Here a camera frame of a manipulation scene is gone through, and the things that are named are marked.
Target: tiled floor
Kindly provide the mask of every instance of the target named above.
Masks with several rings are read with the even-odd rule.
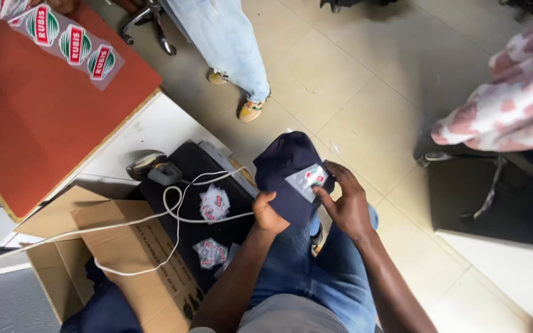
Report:
[[[126,17],[90,3],[114,28]],[[363,2],[337,15],[319,3],[242,0],[272,89],[248,124],[235,116],[238,88],[210,85],[203,58],[168,18],[175,57],[161,52],[150,24],[129,34],[167,94],[241,164],[253,168],[279,134],[301,130],[323,158],[352,170],[379,212],[384,245],[441,332],[530,332],[531,318],[435,236],[425,170],[412,158],[424,128],[489,77],[490,55],[522,26],[498,0]],[[333,143],[340,154],[331,155]]]

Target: tan sneaker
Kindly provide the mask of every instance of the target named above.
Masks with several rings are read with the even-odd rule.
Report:
[[[242,106],[242,109],[240,110],[240,115],[238,116],[242,123],[248,123],[252,120],[255,120],[256,117],[261,114],[262,106],[265,102],[267,102],[269,97],[270,95],[260,102],[246,100]]]
[[[223,74],[216,72],[209,73],[207,80],[212,84],[224,84],[227,82],[227,80],[223,78]]]

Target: power cord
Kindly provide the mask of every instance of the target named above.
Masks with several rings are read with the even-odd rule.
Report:
[[[216,181],[218,180],[221,180],[221,179],[224,179],[224,178],[227,178],[227,177],[230,177],[231,175],[237,173],[237,172],[240,172],[241,170],[248,170],[249,169],[247,167],[241,167],[240,169],[237,169],[235,171],[232,171],[232,172],[227,172],[227,171],[218,171],[218,172],[208,172],[208,173],[205,173],[205,174],[200,174],[199,176],[197,176],[196,178],[194,178],[194,180],[189,184],[187,185],[185,188],[184,188],[184,193],[182,193],[182,191],[180,190],[180,188],[178,188],[177,186],[169,186],[167,187],[164,191],[163,191],[163,194],[162,194],[162,201],[163,201],[163,206],[164,208],[166,208],[166,211],[163,212],[163,213],[159,213],[159,214],[154,214],[154,215],[151,215],[151,216],[147,216],[143,219],[140,219],[140,220],[135,220],[135,221],[131,221],[131,222],[125,222],[125,223],[119,223],[119,224],[113,224],[113,225],[109,225],[109,226],[100,226],[100,227],[97,227],[97,228],[90,228],[90,229],[83,229],[83,230],[76,230],[76,231],[70,231],[70,232],[64,232],[64,233],[61,233],[60,235],[56,235],[56,236],[53,236],[53,237],[49,237],[49,238],[46,238],[46,239],[43,239],[39,242],[36,242],[36,243],[33,243],[33,244],[30,244],[28,246],[25,246],[25,247],[22,247],[22,248],[18,248],[18,249],[15,249],[15,250],[12,250],[10,252],[7,252],[7,253],[3,253],[0,255],[0,259],[4,258],[4,257],[8,257],[10,255],[14,255],[16,253],[20,253],[20,252],[24,252],[24,251],[28,251],[29,249],[33,249],[35,248],[36,246],[40,246],[40,245],[43,245],[43,244],[47,244],[47,243],[51,243],[53,241],[55,241],[56,239],[59,239],[59,238],[63,238],[63,237],[67,237],[67,236],[72,236],[72,235],[79,235],[81,233],[88,233],[88,232],[96,232],[96,231],[102,231],[102,230],[108,230],[108,229],[113,229],[113,228],[120,228],[120,227],[123,227],[123,226],[130,226],[130,225],[133,225],[133,224],[137,224],[137,223],[141,223],[141,222],[144,222],[144,221],[147,221],[147,220],[150,220],[150,219],[154,219],[156,217],[160,217],[160,216],[164,216],[166,214],[170,214],[173,218],[176,219],[176,244],[174,245],[174,249],[172,249],[172,252],[170,252],[170,255],[168,256],[168,258],[161,262],[159,265],[157,265],[156,267],[152,268],[152,269],[146,269],[144,271],[139,271],[139,272],[133,272],[133,273],[125,273],[125,272],[121,272],[121,271],[117,271],[117,270],[114,270],[114,269],[110,269],[110,268],[107,268],[103,265],[101,265],[98,260],[96,258],[94,258],[94,263],[96,264],[96,266],[103,270],[103,271],[107,271],[109,273],[113,273],[113,274],[117,274],[117,275],[120,275],[120,276],[136,276],[136,275],[139,275],[139,274],[144,274],[144,273],[149,273],[149,272],[152,272],[158,268],[160,268],[162,265],[166,264],[170,258],[172,258],[172,255],[174,254],[174,251],[176,251],[176,247],[178,246],[178,242],[180,241],[180,221],[182,222],[187,222],[187,223],[207,223],[206,220],[190,220],[190,219],[184,219],[183,217],[180,217],[180,207],[182,206],[182,202],[184,200],[184,195],[187,193],[187,190],[188,188],[191,186],[191,185],[195,185],[195,186],[198,186],[198,185],[207,185],[207,184],[211,184],[211,183],[215,183]],[[203,182],[200,182],[200,183],[195,183],[196,180],[202,176],[207,176],[207,175],[218,175],[218,174],[225,174],[221,177],[218,177],[218,178],[214,178],[214,179],[211,179],[209,181],[203,181]],[[169,191],[169,190],[176,190],[179,194],[179,198],[178,198],[178,202],[176,202],[176,204],[174,205],[174,207],[170,208],[168,207],[167,205],[167,202],[166,202],[166,193]],[[243,217],[243,216],[249,216],[249,215],[253,215],[254,212],[248,212],[248,213],[244,213],[244,214],[240,214],[240,215],[236,215],[236,216],[231,216],[231,217],[226,217],[224,219],[220,219],[220,220],[215,220],[215,221],[212,221],[214,223],[218,223],[218,222],[226,222],[226,221],[229,221],[229,220],[233,220],[233,219],[238,219],[240,217]]]

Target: cardboard box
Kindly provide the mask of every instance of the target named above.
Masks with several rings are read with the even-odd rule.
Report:
[[[73,187],[15,231],[50,237],[77,229],[129,222],[153,214],[146,201],[108,200]],[[151,269],[166,260],[174,244],[157,219],[132,226],[70,236],[27,251],[59,322],[78,312],[93,295],[84,264],[123,272]],[[106,273],[120,288],[145,332],[187,332],[203,295],[178,252],[156,271],[124,277]]]

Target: blue jeans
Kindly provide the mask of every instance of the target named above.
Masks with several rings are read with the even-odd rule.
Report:
[[[372,205],[369,210],[371,224],[377,229],[377,212]],[[320,223],[317,215],[312,223]],[[374,300],[365,265],[353,241],[333,223],[326,243],[313,258],[309,229],[291,225],[275,238],[250,307],[276,294],[296,294],[330,309],[349,333],[373,333]]]
[[[207,64],[260,102],[270,88],[254,29],[240,0],[160,0]]]

